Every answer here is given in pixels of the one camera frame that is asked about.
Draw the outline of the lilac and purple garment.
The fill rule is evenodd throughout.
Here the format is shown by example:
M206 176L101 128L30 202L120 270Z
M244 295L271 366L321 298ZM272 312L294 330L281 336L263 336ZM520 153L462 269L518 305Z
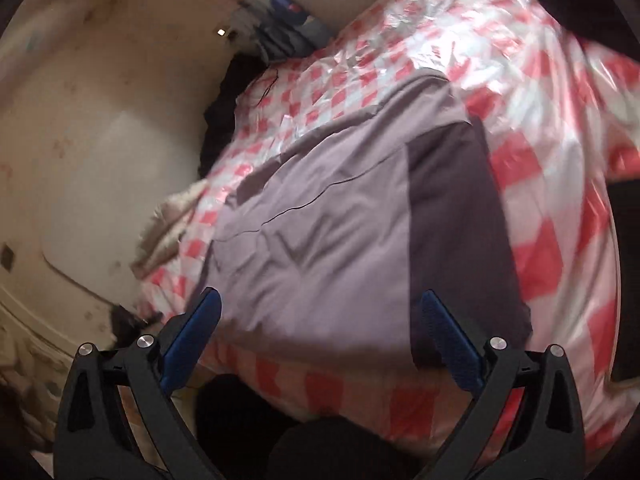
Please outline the lilac and purple garment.
M434 70L249 174L200 282L221 294L217 336L278 360L433 366L429 291L484 336L532 334L483 125Z

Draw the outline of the beige quilted jacket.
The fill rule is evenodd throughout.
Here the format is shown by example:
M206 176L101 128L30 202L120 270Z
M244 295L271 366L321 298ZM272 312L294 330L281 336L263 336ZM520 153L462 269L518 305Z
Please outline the beige quilted jacket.
M139 236L134 260L130 263L135 278L143 280L178 255L181 237L207 189L206 179L196 181L185 190L169 195L155 208Z

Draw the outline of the red checkered plastic bed cover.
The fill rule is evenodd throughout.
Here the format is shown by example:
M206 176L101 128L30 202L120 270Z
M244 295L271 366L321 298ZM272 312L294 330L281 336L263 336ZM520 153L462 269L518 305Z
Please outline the red checkered plastic bed cover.
M177 257L144 280L139 312L184 310L244 177L420 68L446 74L485 126L533 341L565 348L598 456L639 402L610 379L622 294L605 186L639 172L639 67L566 32L537 0L382 0L329 47L267 70L241 96L234 138Z

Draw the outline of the blue patterned left curtain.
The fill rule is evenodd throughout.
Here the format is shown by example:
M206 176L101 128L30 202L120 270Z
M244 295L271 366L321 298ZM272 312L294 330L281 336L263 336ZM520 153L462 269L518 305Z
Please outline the blue patterned left curtain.
M333 37L326 24L294 0L242 0L231 24L267 64L306 58Z

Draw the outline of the black clothes pile by wall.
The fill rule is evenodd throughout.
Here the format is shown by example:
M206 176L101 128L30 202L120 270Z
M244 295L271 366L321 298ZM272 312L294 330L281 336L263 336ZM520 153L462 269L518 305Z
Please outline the black clothes pile by wall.
M207 177L231 142L235 129L236 100L266 68L264 61L256 55L239 52L231 59L219 85L218 96L204 112L207 128L198 166L198 176L201 179Z

